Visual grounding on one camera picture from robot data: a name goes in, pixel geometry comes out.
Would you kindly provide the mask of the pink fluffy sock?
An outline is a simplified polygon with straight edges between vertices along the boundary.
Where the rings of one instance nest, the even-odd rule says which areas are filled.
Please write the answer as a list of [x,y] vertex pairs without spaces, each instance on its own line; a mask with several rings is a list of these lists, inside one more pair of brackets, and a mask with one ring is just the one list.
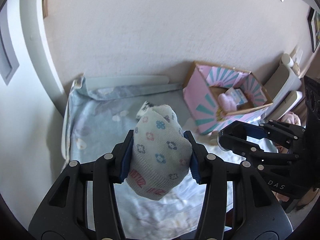
[[217,101],[225,113],[237,111],[236,103],[231,96],[221,93]]

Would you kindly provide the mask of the white flower-patterned sock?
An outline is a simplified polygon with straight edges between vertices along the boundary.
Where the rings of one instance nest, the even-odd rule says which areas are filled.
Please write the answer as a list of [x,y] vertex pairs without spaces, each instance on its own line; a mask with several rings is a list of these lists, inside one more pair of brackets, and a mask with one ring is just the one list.
[[191,143],[184,137],[172,108],[152,107],[134,129],[126,181],[139,196],[160,200],[189,173],[191,155]]

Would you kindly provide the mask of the floral tissue pack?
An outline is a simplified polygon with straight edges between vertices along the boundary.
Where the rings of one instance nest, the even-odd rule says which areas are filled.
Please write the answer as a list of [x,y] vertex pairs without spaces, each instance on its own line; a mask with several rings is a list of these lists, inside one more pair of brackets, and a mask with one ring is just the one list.
[[154,107],[154,104],[153,103],[150,103],[148,101],[145,101],[141,108],[139,109],[139,111],[137,112],[136,114],[136,119],[137,120],[140,120],[141,117],[148,112],[149,109],[151,109],[152,107]]

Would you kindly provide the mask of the white blue carton box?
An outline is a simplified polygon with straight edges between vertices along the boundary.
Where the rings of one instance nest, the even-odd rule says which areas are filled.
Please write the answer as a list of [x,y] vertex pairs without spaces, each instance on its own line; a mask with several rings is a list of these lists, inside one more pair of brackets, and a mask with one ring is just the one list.
[[231,87],[225,92],[226,95],[231,96],[235,101],[237,106],[243,105],[248,103],[248,100],[245,94],[242,92],[240,88],[233,88]]

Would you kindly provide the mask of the pink teal cardboard box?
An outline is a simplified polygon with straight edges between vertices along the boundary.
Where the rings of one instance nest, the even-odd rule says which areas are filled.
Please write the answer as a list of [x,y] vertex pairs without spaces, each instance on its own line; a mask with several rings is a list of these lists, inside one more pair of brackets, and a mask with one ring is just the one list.
[[253,122],[273,104],[251,72],[203,61],[191,65],[183,83],[183,97],[202,135],[237,120]]

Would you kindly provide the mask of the framed picture on wall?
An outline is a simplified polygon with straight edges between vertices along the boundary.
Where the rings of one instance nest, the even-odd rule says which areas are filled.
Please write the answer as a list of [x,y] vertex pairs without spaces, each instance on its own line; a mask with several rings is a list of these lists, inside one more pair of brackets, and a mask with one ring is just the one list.
[[313,9],[310,8],[310,12],[308,15],[308,25],[310,29],[310,36],[311,36],[311,45],[312,45],[312,51],[315,52],[319,46],[319,40],[320,40],[320,22],[319,22],[319,13]]

